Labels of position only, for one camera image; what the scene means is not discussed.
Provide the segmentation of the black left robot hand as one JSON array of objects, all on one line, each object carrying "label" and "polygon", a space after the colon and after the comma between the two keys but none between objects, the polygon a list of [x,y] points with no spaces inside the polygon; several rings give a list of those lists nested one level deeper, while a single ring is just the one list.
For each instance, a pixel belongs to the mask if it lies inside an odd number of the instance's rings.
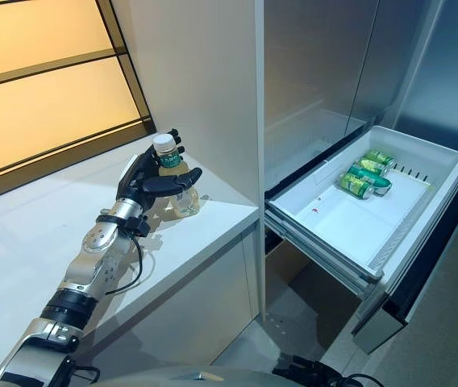
[{"label": "black left robot hand", "polygon": [[116,198],[128,198],[150,209],[157,198],[168,198],[178,218],[200,210],[194,183],[202,175],[200,168],[190,169],[181,154],[178,130],[156,135],[147,151],[129,163],[119,181]]}]

